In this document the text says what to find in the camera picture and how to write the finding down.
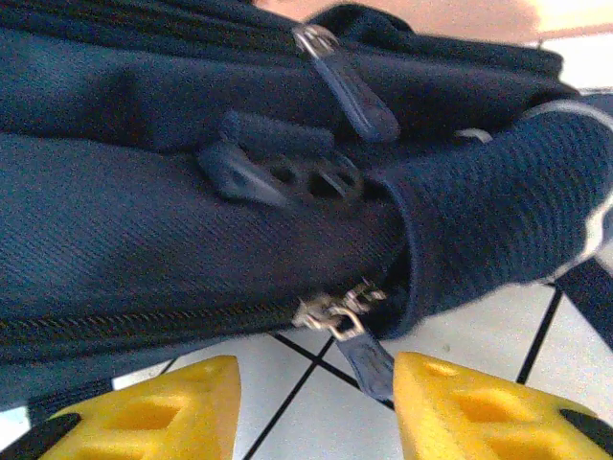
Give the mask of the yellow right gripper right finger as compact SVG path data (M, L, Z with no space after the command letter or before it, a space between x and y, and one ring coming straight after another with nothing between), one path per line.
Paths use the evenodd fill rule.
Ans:
M406 459L609 459L612 427L514 381L401 352L394 405Z

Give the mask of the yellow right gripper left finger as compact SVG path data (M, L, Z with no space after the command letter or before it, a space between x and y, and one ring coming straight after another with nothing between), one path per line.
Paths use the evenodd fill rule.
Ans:
M235 356L215 356L73 404L31 428L4 459L230 459L238 426Z

